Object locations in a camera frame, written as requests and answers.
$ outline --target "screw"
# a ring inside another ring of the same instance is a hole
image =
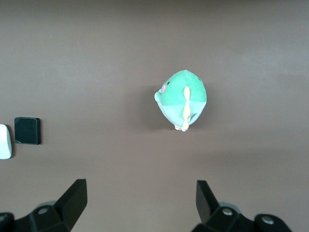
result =
[[[268,217],[268,216],[262,216],[262,221],[265,222],[265,223],[268,224],[268,225],[272,225],[272,224],[275,223],[274,220],[271,219],[271,218]]]
[[[222,210],[222,212],[223,212],[225,215],[227,215],[227,216],[232,216],[232,215],[233,215],[232,210],[230,210],[230,209],[228,209],[228,208],[224,208],[224,209]]]
[[[43,209],[40,209],[38,211],[38,214],[45,214],[47,212],[48,208],[43,208]]]
[[[6,214],[4,214],[4,215],[0,216],[0,221],[4,221],[6,217],[7,217],[7,215],[6,215]]]

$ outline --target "plush toy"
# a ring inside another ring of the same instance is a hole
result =
[[[155,93],[155,100],[164,116],[176,130],[186,131],[201,115],[207,95],[203,82],[188,70],[168,79]]]

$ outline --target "white object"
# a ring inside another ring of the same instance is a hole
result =
[[[0,124],[0,159],[9,159],[12,155],[12,144],[8,128]]]

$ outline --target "table surface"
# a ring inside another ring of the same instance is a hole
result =
[[[0,160],[20,218],[78,178],[84,231],[191,231],[196,181],[249,219],[308,229],[309,1],[1,1],[0,123],[38,117],[42,144]],[[154,94],[180,70],[208,94],[176,131]]]

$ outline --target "green plush toy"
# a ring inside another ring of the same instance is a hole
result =
[[[155,93],[164,116],[176,130],[186,131],[201,115],[207,95],[203,82],[188,70],[180,71],[168,79]]]

